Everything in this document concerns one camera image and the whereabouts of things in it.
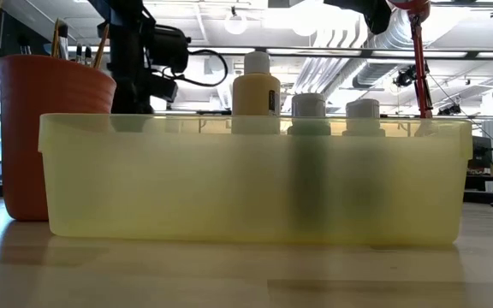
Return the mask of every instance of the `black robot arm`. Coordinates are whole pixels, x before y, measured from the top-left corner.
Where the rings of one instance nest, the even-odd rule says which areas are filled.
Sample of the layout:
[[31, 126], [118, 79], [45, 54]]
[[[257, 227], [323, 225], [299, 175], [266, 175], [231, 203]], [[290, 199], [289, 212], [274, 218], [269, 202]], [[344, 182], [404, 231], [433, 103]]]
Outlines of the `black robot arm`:
[[142, 0], [88, 0], [110, 24], [108, 69], [117, 83], [112, 113], [151, 114], [150, 96], [173, 102], [178, 90], [170, 78], [152, 73], [152, 66], [182, 73], [190, 42], [176, 28], [157, 25]]

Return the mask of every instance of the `table surface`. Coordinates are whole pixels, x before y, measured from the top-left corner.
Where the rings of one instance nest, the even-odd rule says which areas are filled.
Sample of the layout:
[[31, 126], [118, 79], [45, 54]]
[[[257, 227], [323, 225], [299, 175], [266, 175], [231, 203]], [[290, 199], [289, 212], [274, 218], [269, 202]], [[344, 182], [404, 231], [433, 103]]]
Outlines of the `table surface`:
[[86, 240], [0, 200], [0, 307], [493, 307], [493, 208], [446, 247]]

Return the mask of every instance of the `ceiling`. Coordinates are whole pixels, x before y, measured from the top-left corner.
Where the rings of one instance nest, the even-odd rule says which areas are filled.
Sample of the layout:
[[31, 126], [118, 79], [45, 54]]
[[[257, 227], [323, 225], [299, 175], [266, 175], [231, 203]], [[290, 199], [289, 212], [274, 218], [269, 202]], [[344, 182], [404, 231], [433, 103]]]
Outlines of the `ceiling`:
[[[157, 23], [179, 27], [187, 36], [191, 37], [194, 45], [210, 46], [313, 46], [317, 43], [317, 34], [300, 36], [297, 33], [299, 26], [303, 29], [312, 26], [313, 22], [321, 22], [323, 26], [340, 28], [350, 33], [349, 26], [352, 15], [361, 18], [356, 13], [347, 12], [348, 18], [336, 18], [329, 15], [330, 21], [298, 20], [291, 12], [292, 9], [268, 9], [268, 0], [145, 0], [146, 7], [157, 19]], [[232, 34], [226, 30], [226, 17], [230, 14], [230, 7], [235, 6], [239, 16], [246, 18], [246, 31], [242, 34]], [[86, 0], [12, 0], [5, 1], [3, 8], [16, 19], [31, 27], [36, 32], [50, 39], [56, 18], [65, 20], [69, 27], [70, 44], [82, 43], [96, 45], [99, 38], [96, 34], [96, 25], [102, 22], [98, 13]], [[330, 11], [325, 7], [319, 13]], [[493, 9], [469, 9], [462, 16], [449, 15], [446, 19], [455, 21], [454, 25], [431, 43], [429, 48], [438, 49], [493, 49], [493, 18], [490, 13]], [[240, 23], [233, 19], [230, 25]], [[426, 23], [425, 32], [432, 31], [432, 24]], [[206, 57], [197, 56], [190, 60], [187, 74], [192, 79], [203, 79], [205, 76]], [[234, 68], [241, 70], [240, 57], [228, 57]], [[302, 69], [306, 69], [305, 58], [278, 57], [271, 61], [271, 72], [283, 84], [293, 85]], [[432, 97], [439, 103], [449, 96], [460, 98], [461, 104], [473, 113], [481, 104], [483, 92], [492, 90], [491, 86], [478, 86], [493, 81], [493, 62], [478, 61], [430, 61], [431, 75], [446, 91], [443, 93], [433, 80], [429, 80]], [[412, 88], [398, 91], [391, 85], [394, 77], [392, 71], [370, 91], [339, 90], [330, 95], [330, 102], [337, 109], [357, 98], [375, 98], [380, 101], [382, 111], [395, 113], [416, 112], [416, 97]], [[183, 109], [214, 109], [211, 102], [214, 97], [220, 97], [217, 89], [199, 88], [196, 86], [181, 85], [175, 107]]]

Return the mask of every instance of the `white bottle cap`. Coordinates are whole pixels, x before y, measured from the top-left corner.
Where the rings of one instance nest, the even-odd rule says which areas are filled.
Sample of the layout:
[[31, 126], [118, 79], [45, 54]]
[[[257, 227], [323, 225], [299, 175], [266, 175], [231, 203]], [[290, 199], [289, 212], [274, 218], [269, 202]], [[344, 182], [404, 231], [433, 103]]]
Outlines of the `white bottle cap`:
[[380, 102], [376, 99], [360, 99], [346, 105], [346, 117], [354, 118], [373, 118], [380, 117]]
[[326, 101], [323, 94], [304, 93], [292, 98], [292, 116], [326, 116]]
[[249, 52], [245, 56], [245, 74], [269, 74], [270, 55], [262, 51]]

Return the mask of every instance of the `translucent plastic bin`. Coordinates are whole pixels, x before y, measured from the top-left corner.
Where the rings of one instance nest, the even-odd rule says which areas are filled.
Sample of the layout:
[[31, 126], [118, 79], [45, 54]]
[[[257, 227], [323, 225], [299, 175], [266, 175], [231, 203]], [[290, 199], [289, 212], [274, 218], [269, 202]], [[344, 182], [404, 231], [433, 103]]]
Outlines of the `translucent plastic bin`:
[[465, 121], [43, 115], [54, 234], [450, 244]]

